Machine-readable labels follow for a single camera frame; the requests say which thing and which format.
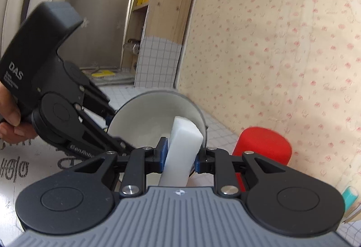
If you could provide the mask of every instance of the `shelf board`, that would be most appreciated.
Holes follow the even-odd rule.
[[[146,12],[147,9],[148,9],[148,4],[149,4],[149,2],[145,2],[144,4],[141,4],[141,5],[139,5],[139,6],[135,6],[135,7],[133,8],[133,12],[134,12],[134,11],[137,11],[137,12]]]

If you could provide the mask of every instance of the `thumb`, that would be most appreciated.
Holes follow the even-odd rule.
[[[20,110],[11,93],[0,82],[0,114],[13,126],[20,124]]]

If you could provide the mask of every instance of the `red cylinder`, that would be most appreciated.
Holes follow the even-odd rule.
[[[292,155],[292,147],[285,137],[273,130],[261,127],[245,129],[239,137],[232,155],[241,156],[244,151],[248,150],[283,165],[288,164]],[[240,174],[236,175],[241,190],[245,191]]]

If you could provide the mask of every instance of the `pink flower pattern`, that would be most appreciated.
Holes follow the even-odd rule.
[[[289,166],[361,193],[360,9],[360,0],[196,0],[178,88],[237,134],[278,131],[293,147]]]

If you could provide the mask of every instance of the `silver bolt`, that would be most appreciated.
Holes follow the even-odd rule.
[[[127,185],[122,188],[122,192],[125,195],[133,195],[139,193],[139,188],[135,185]]]
[[[236,186],[231,186],[231,185],[227,185],[227,186],[223,186],[221,188],[221,192],[225,195],[233,195],[238,193],[238,188]]]

